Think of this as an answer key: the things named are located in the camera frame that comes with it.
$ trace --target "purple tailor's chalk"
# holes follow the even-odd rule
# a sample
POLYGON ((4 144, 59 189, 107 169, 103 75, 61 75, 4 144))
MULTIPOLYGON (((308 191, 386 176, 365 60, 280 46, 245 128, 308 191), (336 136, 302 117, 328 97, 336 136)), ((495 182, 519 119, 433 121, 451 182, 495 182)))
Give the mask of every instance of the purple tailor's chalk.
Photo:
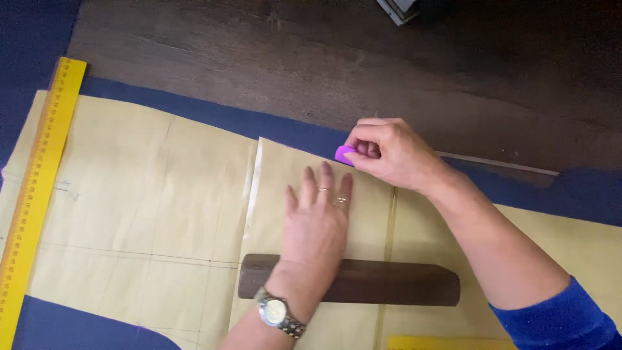
POLYGON ((344 154, 352 152, 356 152, 356 150, 350 146, 339 146, 339 148, 337 148, 337 152, 335 152, 335 159, 349 166, 354 166, 354 164, 352 164, 352 162, 344 156, 344 154))

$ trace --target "blue velvet sleeve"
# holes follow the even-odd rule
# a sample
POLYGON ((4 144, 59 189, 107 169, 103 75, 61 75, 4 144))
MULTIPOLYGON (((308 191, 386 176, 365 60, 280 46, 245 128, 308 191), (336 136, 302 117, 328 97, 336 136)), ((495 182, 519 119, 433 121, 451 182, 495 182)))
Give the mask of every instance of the blue velvet sleeve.
POLYGON ((520 350, 622 349, 622 337, 574 279, 558 295, 518 310, 490 306, 520 350))

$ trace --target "wristwatch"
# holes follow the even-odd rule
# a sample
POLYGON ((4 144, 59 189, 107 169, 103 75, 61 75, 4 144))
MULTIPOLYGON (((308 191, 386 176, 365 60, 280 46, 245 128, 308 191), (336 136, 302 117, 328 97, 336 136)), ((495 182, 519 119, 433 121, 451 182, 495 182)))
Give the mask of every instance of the wristwatch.
POLYGON ((270 327, 279 328, 288 336, 298 339, 305 333, 307 326, 295 319, 290 313, 285 299, 277 298, 261 287, 255 294, 261 319, 270 327))

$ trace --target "watch face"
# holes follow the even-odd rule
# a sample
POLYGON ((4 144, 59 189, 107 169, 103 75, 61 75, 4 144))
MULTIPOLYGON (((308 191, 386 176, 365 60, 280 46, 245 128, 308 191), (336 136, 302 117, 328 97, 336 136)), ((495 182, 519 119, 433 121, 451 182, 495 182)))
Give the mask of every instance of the watch face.
POLYGON ((280 325, 287 316, 287 308, 281 300, 268 300, 264 308, 265 320, 274 326, 280 325))

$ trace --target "wooden block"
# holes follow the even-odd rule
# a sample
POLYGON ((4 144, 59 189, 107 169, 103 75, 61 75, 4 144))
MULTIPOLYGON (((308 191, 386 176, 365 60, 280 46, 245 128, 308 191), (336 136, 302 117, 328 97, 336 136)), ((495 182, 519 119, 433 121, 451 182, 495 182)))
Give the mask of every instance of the wooden block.
MULTIPOLYGON (((247 254, 239 274, 238 296, 252 299, 278 261, 278 255, 247 254)), ((438 265, 344 259, 322 301, 456 306, 460 279, 438 265)))

